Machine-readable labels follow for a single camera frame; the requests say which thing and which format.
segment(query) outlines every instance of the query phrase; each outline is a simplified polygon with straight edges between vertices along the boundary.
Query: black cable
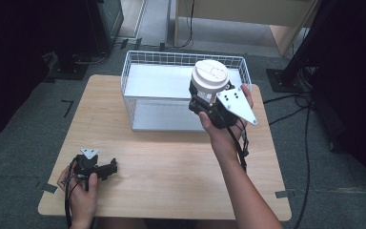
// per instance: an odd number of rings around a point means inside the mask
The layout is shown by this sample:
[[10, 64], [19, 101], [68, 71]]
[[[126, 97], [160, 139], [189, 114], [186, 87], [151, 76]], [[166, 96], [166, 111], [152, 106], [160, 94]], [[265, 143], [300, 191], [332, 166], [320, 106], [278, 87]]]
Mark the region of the black cable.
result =
[[188, 27], [189, 27], [189, 30], [190, 30], [190, 35], [189, 35], [189, 38], [187, 39], [186, 43], [182, 46], [173, 46], [174, 48], [177, 48], [177, 49], [181, 49], [181, 48], [185, 48], [187, 47], [191, 42], [193, 42], [193, 14], [194, 14], [194, 0], [193, 0], [193, 3], [192, 3], [192, 13], [191, 13], [191, 16], [190, 16], [190, 26], [189, 26], [189, 22], [187, 21], [186, 19], [186, 22], [188, 24]]
[[291, 113], [291, 114], [287, 114], [287, 115], [285, 115], [285, 116], [282, 116], [281, 118], [278, 118], [278, 119], [276, 119], [276, 120], [274, 120], [274, 121], [270, 122], [270, 123], [269, 123], [269, 126], [271, 126], [271, 125], [275, 124], [276, 122], [279, 122], [279, 121], [282, 121], [282, 120], [287, 119], [287, 118], [289, 118], [289, 117], [292, 117], [293, 115], [297, 114], [298, 112], [300, 112], [300, 111], [302, 111], [302, 110], [304, 110], [304, 109], [307, 109], [307, 107], [300, 108], [300, 109], [296, 110], [295, 112], [293, 112], [293, 113]]
[[305, 195], [304, 195], [304, 200], [302, 202], [301, 211], [299, 213], [299, 217], [298, 217], [298, 220], [296, 221], [294, 229], [298, 228], [299, 223], [302, 221], [302, 218], [304, 216], [305, 207], [307, 205], [307, 200], [308, 200], [308, 195], [309, 195], [309, 187], [310, 187], [310, 183], [311, 183], [311, 165], [310, 165], [309, 149], [308, 149], [308, 124], [309, 124], [309, 115], [310, 115], [310, 111], [311, 111], [311, 105], [312, 105], [312, 103], [310, 103], [310, 106], [308, 107], [307, 120], [305, 123], [305, 157], [307, 160], [307, 183], [306, 183], [306, 187], [305, 187]]
[[108, 54], [106, 52], [103, 52], [102, 54], [104, 54], [104, 56], [96, 61], [92, 61], [92, 62], [85, 62], [85, 61], [79, 61], [79, 60], [75, 60], [75, 64], [79, 64], [79, 65], [91, 65], [91, 64], [98, 64], [100, 62], [102, 62], [104, 59], [106, 59], [106, 57], [108, 56]]
[[307, 67], [300, 68], [297, 76], [302, 81], [302, 83], [309, 89], [309, 91], [314, 88], [310, 83], [312, 74], [307, 70]]
[[76, 161], [76, 158], [72, 160], [70, 163], [70, 167], [68, 168], [68, 173], [66, 179], [63, 181], [65, 186], [65, 216], [67, 219], [68, 228], [71, 228], [72, 221], [71, 221], [71, 205], [70, 205], [70, 181], [71, 181], [71, 172], [73, 168], [73, 163]]
[[[307, 102], [307, 105], [301, 105], [301, 104], [299, 104], [299, 103], [298, 103], [298, 99], [299, 99], [299, 98], [303, 98], [303, 99], [305, 99], [305, 101]], [[300, 107], [300, 108], [307, 108], [307, 107], [310, 107], [310, 106], [311, 106], [312, 102], [311, 102], [307, 97], [305, 97], [305, 96], [296, 96], [296, 97], [295, 97], [295, 104], [296, 104], [298, 107]]]
[[248, 152], [248, 146], [249, 146], [249, 139], [248, 139], [248, 133], [246, 132], [245, 124], [243, 123], [242, 119], [239, 118], [240, 123], [242, 123], [243, 131], [240, 133], [242, 135], [243, 139], [243, 154], [246, 156]]
[[[221, 118], [222, 123], [226, 123], [224, 117], [218, 113], [218, 117]], [[234, 141], [234, 147], [236, 148], [237, 154], [239, 156], [239, 161], [240, 161], [240, 165], [242, 166], [243, 170], [246, 172], [246, 167], [248, 166], [245, 160], [245, 156], [248, 154], [248, 148], [240, 148], [240, 144], [239, 141], [236, 139], [236, 136], [234, 135], [234, 132], [231, 130], [231, 127], [229, 127], [228, 125], [225, 124], [225, 128], [227, 129], [228, 133], [230, 134], [231, 138]]]
[[285, 95], [285, 96], [281, 96], [281, 97], [277, 97], [277, 98], [272, 98], [272, 99], [263, 101], [263, 104], [268, 104], [268, 103], [275, 102], [275, 101], [278, 101], [278, 100], [281, 100], [284, 98], [295, 97], [295, 96], [300, 96], [300, 95], [301, 94], [290, 94], [290, 95]]

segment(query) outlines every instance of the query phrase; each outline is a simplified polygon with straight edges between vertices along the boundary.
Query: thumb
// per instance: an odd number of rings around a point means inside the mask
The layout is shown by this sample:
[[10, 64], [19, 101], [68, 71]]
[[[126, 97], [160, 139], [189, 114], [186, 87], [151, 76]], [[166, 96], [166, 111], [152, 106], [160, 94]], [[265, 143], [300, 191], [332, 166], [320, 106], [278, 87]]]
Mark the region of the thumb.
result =
[[96, 196], [97, 193], [97, 174], [93, 173], [89, 176], [89, 193]]
[[200, 122], [204, 130], [206, 130], [206, 132], [209, 132], [211, 128], [214, 126], [210, 121], [210, 118], [204, 112], [200, 112], [198, 116], [200, 117]]

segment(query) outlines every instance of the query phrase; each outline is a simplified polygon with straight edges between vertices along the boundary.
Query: hand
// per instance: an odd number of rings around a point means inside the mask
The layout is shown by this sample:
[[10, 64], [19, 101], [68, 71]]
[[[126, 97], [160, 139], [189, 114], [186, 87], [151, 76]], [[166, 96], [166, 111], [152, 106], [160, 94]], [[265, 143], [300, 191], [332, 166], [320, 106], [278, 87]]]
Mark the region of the hand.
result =
[[[242, 92], [245, 94], [245, 97], [252, 108], [254, 103], [252, 100], [251, 92], [244, 84], [241, 85], [240, 88], [242, 89]], [[210, 135], [211, 145], [213, 147], [213, 151], [215, 152], [217, 159], [237, 161], [236, 148], [234, 147], [234, 140], [232, 139], [228, 131], [226, 129], [217, 129], [212, 124], [207, 114], [201, 112], [198, 115], [200, 116], [200, 121], [204, 130], [206, 130], [206, 132]], [[243, 128], [246, 128], [247, 126], [247, 121], [244, 119], [241, 120], [244, 124], [244, 127], [242, 123], [239, 120], [237, 120], [236, 126], [233, 126], [231, 128], [231, 130], [234, 132], [234, 135], [236, 136], [236, 139], [240, 138], [240, 134]]]
[[[67, 178], [69, 166], [62, 172], [57, 181], [58, 186], [65, 192], [65, 186], [62, 183]], [[72, 227], [75, 228], [90, 228], [94, 214], [97, 208], [97, 174], [91, 174], [89, 177], [89, 191], [85, 191], [82, 185], [79, 185], [73, 177], [70, 181], [71, 193], [71, 212], [72, 212]]]

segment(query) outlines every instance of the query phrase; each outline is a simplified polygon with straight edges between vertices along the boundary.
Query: wooden furniture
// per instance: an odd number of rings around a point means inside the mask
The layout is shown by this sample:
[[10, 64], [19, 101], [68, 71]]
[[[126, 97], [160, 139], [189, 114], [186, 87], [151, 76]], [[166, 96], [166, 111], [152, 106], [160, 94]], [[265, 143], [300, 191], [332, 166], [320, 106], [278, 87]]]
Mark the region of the wooden furniture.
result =
[[[253, 85], [257, 126], [248, 126], [248, 175], [280, 220], [291, 218], [260, 91]], [[206, 133], [134, 132], [120, 77], [93, 75], [81, 98], [49, 184], [80, 154], [97, 148], [98, 165], [115, 157], [118, 173], [99, 181], [96, 215], [159, 219], [234, 219], [228, 192]], [[64, 215], [64, 193], [45, 192], [38, 211]]]
[[[177, 0], [174, 45], [178, 46], [179, 17], [190, 17], [193, 0]], [[314, 19], [319, 0], [201, 0], [194, 2], [193, 17], [270, 25], [281, 55], [299, 31]]]

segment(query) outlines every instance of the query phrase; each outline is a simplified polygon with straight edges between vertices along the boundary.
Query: black tape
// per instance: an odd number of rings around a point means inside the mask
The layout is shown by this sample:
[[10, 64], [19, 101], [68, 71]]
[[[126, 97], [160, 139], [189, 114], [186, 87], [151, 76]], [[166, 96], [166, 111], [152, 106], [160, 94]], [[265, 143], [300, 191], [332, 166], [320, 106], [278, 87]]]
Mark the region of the black tape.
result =
[[41, 188], [42, 190], [49, 192], [49, 193], [55, 193], [55, 191], [57, 190], [57, 186], [51, 185], [51, 184], [44, 184], [43, 187]]
[[129, 43], [129, 39], [123, 40], [123, 43], [121, 43], [120, 50], [126, 48], [128, 43]]
[[287, 198], [288, 197], [288, 193], [287, 193], [287, 191], [275, 192], [275, 197], [276, 198]]
[[73, 105], [73, 101], [68, 101], [68, 100], [61, 100], [61, 102], [68, 102], [68, 103], [70, 103], [70, 106], [68, 106], [68, 109], [67, 109], [67, 111], [65, 112], [65, 114], [64, 114], [64, 117], [67, 117], [67, 115], [68, 115], [68, 113], [70, 112], [70, 110], [71, 110], [71, 107], [72, 107], [72, 105]]
[[165, 43], [160, 43], [160, 45], [159, 45], [159, 51], [160, 52], [165, 51]]
[[133, 49], [135, 51], [139, 50], [139, 46], [141, 45], [141, 41], [142, 41], [142, 38], [139, 38], [139, 39], [136, 40], [135, 45], [133, 47]]

